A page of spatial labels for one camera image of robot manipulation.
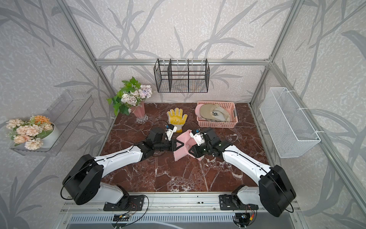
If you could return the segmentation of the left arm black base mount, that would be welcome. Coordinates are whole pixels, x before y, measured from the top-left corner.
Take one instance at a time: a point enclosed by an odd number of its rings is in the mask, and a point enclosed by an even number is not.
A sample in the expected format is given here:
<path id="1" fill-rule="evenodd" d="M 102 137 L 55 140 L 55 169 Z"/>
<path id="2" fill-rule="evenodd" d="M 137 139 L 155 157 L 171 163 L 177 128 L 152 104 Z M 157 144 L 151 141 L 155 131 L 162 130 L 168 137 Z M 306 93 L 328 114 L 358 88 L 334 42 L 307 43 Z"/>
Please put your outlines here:
<path id="1" fill-rule="evenodd" d="M 144 196 L 123 196 L 116 204 L 106 202 L 104 211 L 142 211 L 144 205 Z"/>

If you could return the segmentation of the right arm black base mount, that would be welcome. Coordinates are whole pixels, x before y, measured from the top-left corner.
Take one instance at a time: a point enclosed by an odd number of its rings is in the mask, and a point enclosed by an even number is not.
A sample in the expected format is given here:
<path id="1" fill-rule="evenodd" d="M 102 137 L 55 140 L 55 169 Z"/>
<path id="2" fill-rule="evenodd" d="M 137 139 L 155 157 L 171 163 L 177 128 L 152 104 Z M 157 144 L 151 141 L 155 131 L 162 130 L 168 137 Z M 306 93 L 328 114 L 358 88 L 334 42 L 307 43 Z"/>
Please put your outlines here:
<path id="1" fill-rule="evenodd" d="M 236 195 L 219 195 L 220 210 L 258 210 L 258 205 L 243 204 Z"/>

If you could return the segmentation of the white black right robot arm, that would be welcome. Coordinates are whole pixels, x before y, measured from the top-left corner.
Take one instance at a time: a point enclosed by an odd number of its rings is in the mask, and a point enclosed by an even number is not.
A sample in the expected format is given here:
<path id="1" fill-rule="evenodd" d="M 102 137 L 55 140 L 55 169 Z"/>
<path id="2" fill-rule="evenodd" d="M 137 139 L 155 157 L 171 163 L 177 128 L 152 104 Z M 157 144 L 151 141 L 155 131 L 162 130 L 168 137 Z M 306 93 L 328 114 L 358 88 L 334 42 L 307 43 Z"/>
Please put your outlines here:
<path id="1" fill-rule="evenodd" d="M 196 158 L 213 155 L 222 158 L 248 175 L 256 187 L 240 186 L 232 193 L 233 207 L 245 210 L 250 205 L 262 206 L 279 217 L 296 198 L 296 192 L 284 169 L 261 163 L 241 151 L 233 143 L 221 140 L 212 128 L 195 130 L 189 134 L 195 144 L 188 151 Z"/>

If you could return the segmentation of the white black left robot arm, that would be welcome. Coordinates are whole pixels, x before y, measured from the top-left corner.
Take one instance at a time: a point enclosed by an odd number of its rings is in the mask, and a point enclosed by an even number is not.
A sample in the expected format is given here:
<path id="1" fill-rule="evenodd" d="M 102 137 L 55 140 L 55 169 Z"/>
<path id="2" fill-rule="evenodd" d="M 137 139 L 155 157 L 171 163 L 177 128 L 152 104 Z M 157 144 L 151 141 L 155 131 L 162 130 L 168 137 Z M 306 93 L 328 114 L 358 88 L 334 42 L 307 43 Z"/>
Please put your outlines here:
<path id="1" fill-rule="evenodd" d="M 121 151 L 104 156 L 83 155 L 62 182 L 70 199 L 77 205 L 89 201 L 103 201 L 113 208 L 125 209 L 131 199 L 128 192 L 119 186 L 102 182 L 108 174 L 129 164 L 138 163 L 154 155 L 157 151 L 174 152 L 184 146 L 173 138 L 174 131 L 154 128 L 148 137 Z"/>

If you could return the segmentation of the pink baseball cap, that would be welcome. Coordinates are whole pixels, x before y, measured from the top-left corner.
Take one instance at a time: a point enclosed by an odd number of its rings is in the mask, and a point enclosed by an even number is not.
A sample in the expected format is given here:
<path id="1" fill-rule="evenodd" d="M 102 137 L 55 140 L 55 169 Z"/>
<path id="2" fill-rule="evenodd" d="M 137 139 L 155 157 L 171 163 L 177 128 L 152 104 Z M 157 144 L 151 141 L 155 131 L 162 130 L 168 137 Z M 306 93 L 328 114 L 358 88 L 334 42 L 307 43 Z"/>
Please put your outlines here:
<path id="1" fill-rule="evenodd" d="M 179 159 L 183 158 L 184 156 L 191 156 L 194 158 L 193 155 L 189 154 L 189 150 L 197 145 L 195 140 L 190 137 L 191 130 L 187 130 L 184 133 L 180 134 L 176 139 L 183 142 L 184 149 L 180 149 L 178 151 L 173 152 L 174 160 L 178 161 Z"/>

